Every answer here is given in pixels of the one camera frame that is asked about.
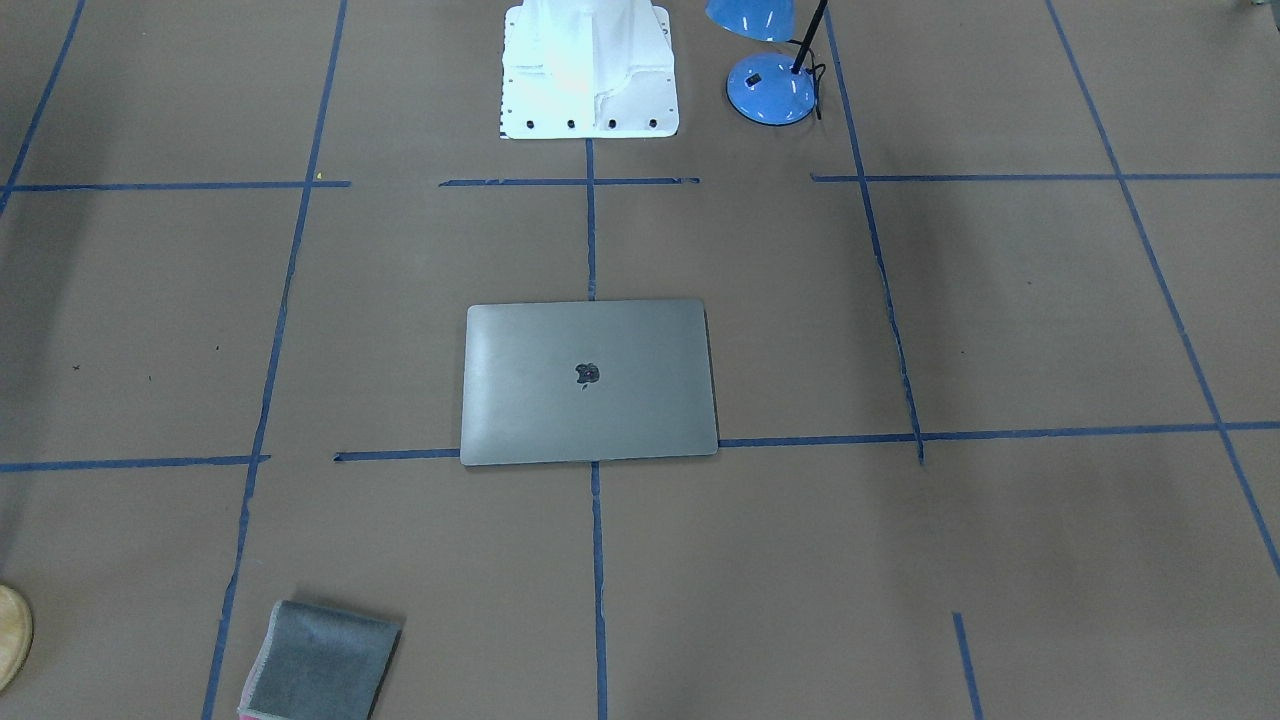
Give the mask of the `grey laptop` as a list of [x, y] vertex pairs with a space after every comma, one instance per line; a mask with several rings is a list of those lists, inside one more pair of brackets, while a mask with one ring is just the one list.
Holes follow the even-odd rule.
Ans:
[[719, 442], [700, 300], [467, 310], [465, 466], [701, 457]]

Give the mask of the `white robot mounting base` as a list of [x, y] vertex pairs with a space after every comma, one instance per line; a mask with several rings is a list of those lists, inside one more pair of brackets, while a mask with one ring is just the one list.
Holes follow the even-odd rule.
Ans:
[[680, 126], [669, 13], [650, 1], [522, 1], [503, 22], [499, 135], [666, 138]]

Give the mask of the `blue desk lamp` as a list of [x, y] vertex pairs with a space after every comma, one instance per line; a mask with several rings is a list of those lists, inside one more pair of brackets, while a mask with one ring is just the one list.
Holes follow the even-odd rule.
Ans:
[[[820, 114], [818, 68], [808, 58], [828, 5], [815, 5], [792, 56], [755, 53], [731, 68], [724, 94], [741, 117], [759, 126], [785, 127]], [[704, 13], [721, 28], [760, 42], [786, 44], [796, 27], [794, 1], [707, 1]]]

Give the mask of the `folded grey cloth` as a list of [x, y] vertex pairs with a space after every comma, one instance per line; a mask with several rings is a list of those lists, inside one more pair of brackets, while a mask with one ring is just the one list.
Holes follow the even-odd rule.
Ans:
[[238, 719], [370, 719], [399, 623], [283, 600], [246, 679]]

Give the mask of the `round wooden stand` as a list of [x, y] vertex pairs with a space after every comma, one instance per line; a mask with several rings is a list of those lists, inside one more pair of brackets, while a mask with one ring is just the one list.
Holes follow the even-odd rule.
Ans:
[[35, 616], [26, 597], [1, 584], [1, 692], [23, 669], [35, 637]]

